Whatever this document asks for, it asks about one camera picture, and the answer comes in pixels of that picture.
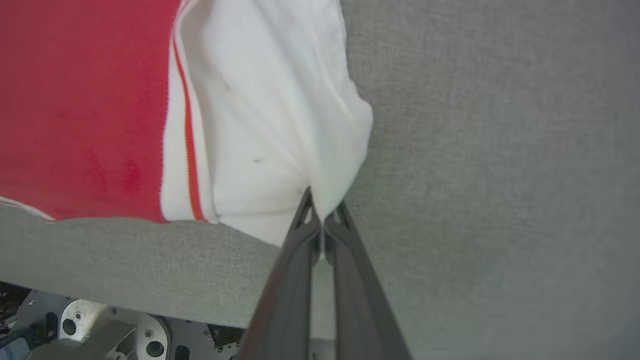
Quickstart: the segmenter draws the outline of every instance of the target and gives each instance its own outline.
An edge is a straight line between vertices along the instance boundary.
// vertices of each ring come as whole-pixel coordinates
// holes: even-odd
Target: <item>white fabric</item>
[[[281,245],[305,189],[324,218],[366,155],[339,0],[199,0],[178,26],[215,212]]]

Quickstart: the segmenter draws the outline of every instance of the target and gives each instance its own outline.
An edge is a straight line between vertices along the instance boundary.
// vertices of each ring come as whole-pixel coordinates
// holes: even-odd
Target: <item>red and white cloth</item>
[[[0,202],[279,245],[305,188],[328,215],[365,158],[339,0],[0,6]]]

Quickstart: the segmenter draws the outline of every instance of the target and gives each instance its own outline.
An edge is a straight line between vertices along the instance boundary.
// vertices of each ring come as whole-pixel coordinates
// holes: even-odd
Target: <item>gray table surface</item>
[[[346,200],[415,358],[639,358],[640,3],[342,5],[375,116]],[[245,326],[277,252],[224,225],[0,208],[0,280],[193,320]]]

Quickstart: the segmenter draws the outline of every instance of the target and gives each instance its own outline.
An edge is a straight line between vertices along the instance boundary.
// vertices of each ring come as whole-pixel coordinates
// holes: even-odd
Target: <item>machine part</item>
[[[205,323],[187,320],[167,319],[171,329],[171,360],[229,360],[239,348],[235,343],[216,346],[209,326]]]
[[[100,310],[100,315],[93,314]],[[93,326],[89,326],[88,323],[91,319],[95,322]],[[76,327],[73,335],[65,332],[65,320],[70,320]],[[238,360],[238,339],[244,331],[239,328],[148,315],[86,300],[32,291],[18,309],[18,319],[9,337],[0,340],[0,349],[16,339],[24,338],[29,349],[33,351],[32,354],[36,356],[42,352],[47,354],[48,359],[55,359],[60,353],[62,358],[71,359],[68,357],[69,354],[79,350],[83,343],[91,339],[100,340],[101,329],[110,322],[134,324],[137,327],[100,360]],[[310,347],[315,351],[313,340]],[[159,357],[152,356],[158,354],[161,349],[163,353]]]
[[[105,304],[88,300],[69,303],[60,319],[59,339],[86,341],[92,331],[105,324],[118,321],[135,325],[134,351],[138,360],[167,359],[169,336],[162,323],[151,315],[125,309],[109,309]]]

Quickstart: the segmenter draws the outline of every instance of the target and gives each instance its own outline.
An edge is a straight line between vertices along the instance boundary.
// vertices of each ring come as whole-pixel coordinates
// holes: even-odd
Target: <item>red fabric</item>
[[[0,4],[0,196],[55,219],[160,209],[179,0]]]

